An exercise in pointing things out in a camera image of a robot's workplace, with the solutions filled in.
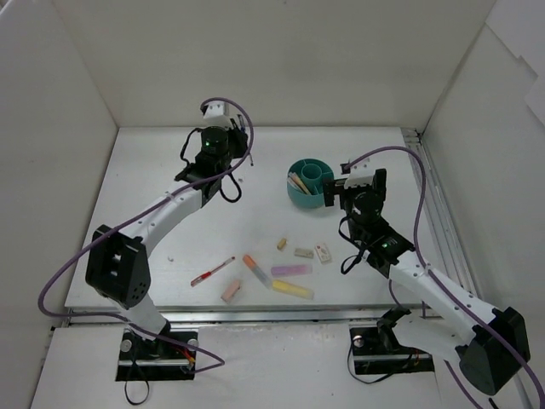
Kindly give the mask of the orange capped marker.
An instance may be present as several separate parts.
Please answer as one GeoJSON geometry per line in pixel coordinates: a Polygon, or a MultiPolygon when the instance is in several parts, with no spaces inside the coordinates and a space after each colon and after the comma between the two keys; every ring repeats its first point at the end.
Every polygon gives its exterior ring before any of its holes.
{"type": "Polygon", "coordinates": [[[263,270],[250,255],[245,254],[243,256],[243,263],[267,289],[272,287],[271,279],[263,272],[263,270]]]}

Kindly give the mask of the red ballpoint pen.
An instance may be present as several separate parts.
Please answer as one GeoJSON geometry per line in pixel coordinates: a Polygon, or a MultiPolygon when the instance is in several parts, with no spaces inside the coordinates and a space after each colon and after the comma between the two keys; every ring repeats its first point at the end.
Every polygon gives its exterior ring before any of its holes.
{"type": "Polygon", "coordinates": [[[229,258],[227,258],[223,263],[221,263],[220,265],[216,266],[215,268],[212,268],[211,270],[203,273],[203,274],[200,274],[198,277],[196,277],[195,279],[193,279],[190,283],[190,286],[191,287],[195,287],[196,285],[202,283],[203,281],[207,280],[209,277],[211,277],[212,275],[216,274],[217,272],[219,272],[220,270],[222,270],[224,267],[226,267],[227,265],[229,265],[230,263],[234,262],[236,260],[236,257],[235,256],[231,256],[229,258]]]}

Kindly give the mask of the blue ballpoint pen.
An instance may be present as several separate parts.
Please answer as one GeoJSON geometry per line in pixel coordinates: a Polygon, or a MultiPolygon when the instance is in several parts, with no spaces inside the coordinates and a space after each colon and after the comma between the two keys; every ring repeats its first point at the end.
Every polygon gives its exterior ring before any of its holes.
{"type": "Polygon", "coordinates": [[[246,132],[246,123],[244,121],[244,116],[242,114],[238,114],[238,123],[239,123],[239,129],[241,133],[243,134],[242,140],[244,141],[244,151],[248,153],[248,158],[250,159],[250,165],[254,166],[254,161],[252,158],[252,154],[249,151],[249,135],[246,132]]]}

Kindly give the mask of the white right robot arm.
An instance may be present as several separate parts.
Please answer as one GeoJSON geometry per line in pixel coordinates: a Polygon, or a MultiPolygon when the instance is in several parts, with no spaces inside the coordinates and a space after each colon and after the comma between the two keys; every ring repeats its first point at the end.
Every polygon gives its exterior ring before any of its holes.
{"type": "Polygon", "coordinates": [[[496,395],[530,360],[525,320],[514,308],[500,310],[418,257],[416,246],[382,217],[387,172],[323,181],[326,206],[338,203],[348,232],[343,238],[357,249],[353,262],[366,262],[385,279],[402,285],[449,324],[449,329],[393,308],[380,319],[379,345],[387,351],[416,347],[459,366],[478,391],[496,395]]]}

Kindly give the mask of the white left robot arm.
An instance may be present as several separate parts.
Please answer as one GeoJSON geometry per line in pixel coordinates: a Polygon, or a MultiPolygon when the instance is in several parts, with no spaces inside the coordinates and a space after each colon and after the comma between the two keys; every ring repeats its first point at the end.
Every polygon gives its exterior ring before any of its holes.
{"type": "Polygon", "coordinates": [[[93,234],[94,240],[104,240],[89,251],[85,281],[138,326],[140,348],[153,358],[169,350],[170,323],[148,295],[152,283],[148,258],[174,227],[222,192],[222,174],[245,155],[248,135],[243,122],[230,122],[226,127],[194,130],[200,134],[200,151],[155,201],[156,210],[111,236],[106,235],[111,231],[106,225],[93,234]]]}

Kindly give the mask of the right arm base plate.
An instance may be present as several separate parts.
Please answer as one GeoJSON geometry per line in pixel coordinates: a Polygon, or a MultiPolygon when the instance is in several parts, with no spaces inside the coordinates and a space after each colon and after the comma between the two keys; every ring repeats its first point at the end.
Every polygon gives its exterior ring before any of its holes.
{"type": "Polygon", "coordinates": [[[387,347],[376,327],[351,327],[347,354],[349,371],[366,384],[379,383],[400,374],[434,372],[433,358],[420,349],[387,347]]]}

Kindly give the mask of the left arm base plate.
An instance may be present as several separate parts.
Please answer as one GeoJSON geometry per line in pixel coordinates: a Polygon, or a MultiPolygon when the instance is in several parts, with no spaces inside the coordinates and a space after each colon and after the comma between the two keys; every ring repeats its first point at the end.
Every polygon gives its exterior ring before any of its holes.
{"type": "Polygon", "coordinates": [[[196,351],[125,330],[118,353],[116,382],[193,380],[196,351]]]}

